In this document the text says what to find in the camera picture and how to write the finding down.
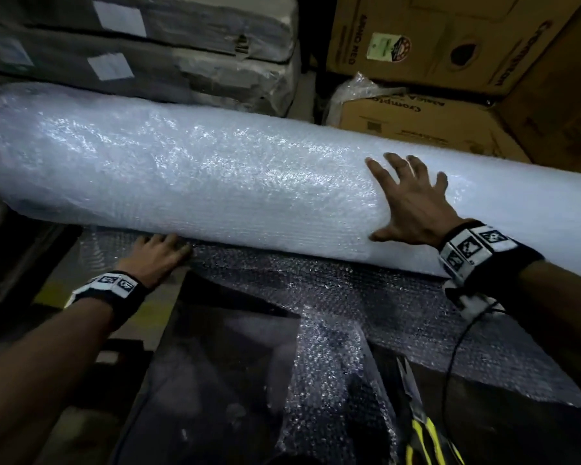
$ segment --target box label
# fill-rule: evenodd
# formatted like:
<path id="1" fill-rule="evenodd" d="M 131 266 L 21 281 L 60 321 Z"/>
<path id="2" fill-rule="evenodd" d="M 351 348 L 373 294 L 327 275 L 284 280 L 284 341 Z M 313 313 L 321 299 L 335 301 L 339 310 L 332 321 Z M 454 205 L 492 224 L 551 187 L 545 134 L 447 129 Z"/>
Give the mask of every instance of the box label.
<path id="1" fill-rule="evenodd" d="M 89 57 L 88 63 L 101 81 L 133 78 L 127 59 L 123 54 L 103 54 L 98 57 Z"/>
<path id="2" fill-rule="evenodd" d="M 139 9 L 99 1 L 93 1 L 93 6 L 103 29 L 146 37 L 146 27 Z"/>
<path id="3" fill-rule="evenodd" d="M 0 60 L 6 64 L 35 66 L 22 43 L 14 37 L 0 37 Z"/>
<path id="4" fill-rule="evenodd" d="M 380 62 L 402 62 L 411 50 L 411 40 L 397 34 L 373 33 L 366 58 Z"/>

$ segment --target left hand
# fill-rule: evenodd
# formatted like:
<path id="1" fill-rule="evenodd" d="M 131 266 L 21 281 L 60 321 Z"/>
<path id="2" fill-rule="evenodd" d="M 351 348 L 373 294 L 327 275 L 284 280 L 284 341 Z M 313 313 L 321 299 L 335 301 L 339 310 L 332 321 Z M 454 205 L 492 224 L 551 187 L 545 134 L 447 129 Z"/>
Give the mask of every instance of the left hand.
<path id="1" fill-rule="evenodd" d="M 153 235 L 150 240 L 140 236 L 131 250 L 131 255 L 120 259 L 116 270 L 125 271 L 148 289 L 153 289 L 183 260 L 191 256 L 191 246 L 186 244 L 175 249 L 177 242 L 178 236 L 175 233 L 165 238 L 162 235 Z"/>

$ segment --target crompton logo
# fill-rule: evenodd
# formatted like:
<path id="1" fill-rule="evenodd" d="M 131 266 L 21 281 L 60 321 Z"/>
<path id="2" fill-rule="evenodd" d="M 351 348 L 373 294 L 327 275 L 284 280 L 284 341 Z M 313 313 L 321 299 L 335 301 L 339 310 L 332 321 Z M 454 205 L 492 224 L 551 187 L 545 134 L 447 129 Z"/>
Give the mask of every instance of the crompton logo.
<path id="1" fill-rule="evenodd" d="M 353 65 L 357 59 L 357 54 L 359 53 L 359 43 L 362 41 L 362 37 L 364 36 L 366 21 L 368 21 L 368 16 L 361 15 L 359 18 L 359 24 L 357 25 L 357 30 L 355 32 L 355 37 L 353 38 L 353 47 L 351 49 L 351 54 L 349 55 L 349 65 Z"/>
<path id="2" fill-rule="evenodd" d="M 529 38 L 527 44 L 525 44 L 525 46 L 521 49 L 521 52 L 519 52 L 516 57 L 510 60 L 510 66 L 505 70 L 505 72 L 502 73 L 501 77 L 499 77 L 495 84 L 496 86 L 502 86 L 504 84 L 504 82 L 516 69 L 519 63 L 521 63 L 521 60 L 523 60 L 529 53 L 529 50 L 532 48 L 532 46 L 538 41 L 538 39 L 540 39 L 542 33 L 549 29 L 551 26 L 553 26 L 553 21 L 545 21 L 538 27 L 538 29 L 536 29 L 536 32 L 534 32 L 534 35 Z"/>

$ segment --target bubble wrap sheet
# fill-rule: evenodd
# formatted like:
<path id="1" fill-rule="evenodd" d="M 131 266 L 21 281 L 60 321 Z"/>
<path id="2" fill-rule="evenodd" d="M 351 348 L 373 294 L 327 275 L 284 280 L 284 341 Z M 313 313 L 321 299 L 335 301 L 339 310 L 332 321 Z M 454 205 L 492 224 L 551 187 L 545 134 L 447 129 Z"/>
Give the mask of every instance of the bubble wrap sheet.
<path id="1" fill-rule="evenodd" d="M 50 84 L 0 87 L 0 196 L 62 223 L 178 234 L 414 272 L 426 246 L 373 243 L 389 218 L 364 164 L 415 154 L 449 202 L 581 274 L 581 175 L 298 121 Z"/>
<path id="2" fill-rule="evenodd" d="M 86 230 L 80 239 L 81 264 L 99 272 L 108 270 L 128 254 L 137 236 L 111 229 Z M 194 242 L 194 253 L 191 266 L 211 281 L 304 317 L 357 322 L 374 344 L 441 372 L 447 369 L 465 328 L 465 320 L 443 294 L 442 279 L 215 243 Z M 509 317 L 473 327 L 458 350 L 454 373 L 535 400 L 581 407 L 579 388 Z M 299 375 L 308 375 L 308 367 Z"/>

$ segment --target hand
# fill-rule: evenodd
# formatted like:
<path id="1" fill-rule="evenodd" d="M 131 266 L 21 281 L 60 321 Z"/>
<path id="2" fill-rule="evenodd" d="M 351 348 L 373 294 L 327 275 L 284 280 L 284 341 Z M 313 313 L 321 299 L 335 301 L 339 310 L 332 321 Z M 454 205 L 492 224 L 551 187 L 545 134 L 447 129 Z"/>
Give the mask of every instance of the hand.
<path id="1" fill-rule="evenodd" d="M 379 163 L 366 158 L 392 211 L 390 223 L 370 235 L 370 240 L 438 247 L 450 230 L 467 221 L 445 200 L 447 176 L 439 172 L 437 183 L 431 186 L 428 168 L 418 157 L 408 156 L 408 162 L 395 153 L 386 153 L 384 157 L 396 171 L 400 183 L 396 184 Z"/>
<path id="2" fill-rule="evenodd" d="M 174 233 L 165 239 L 162 235 L 153 235 L 147 240 L 143 236 L 138 237 L 131 255 L 120 259 L 116 264 L 116 270 L 125 271 L 148 289 L 152 289 L 157 287 L 181 261 L 191 256 L 191 246 L 184 245 L 175 250 L 178 236 Z"/>

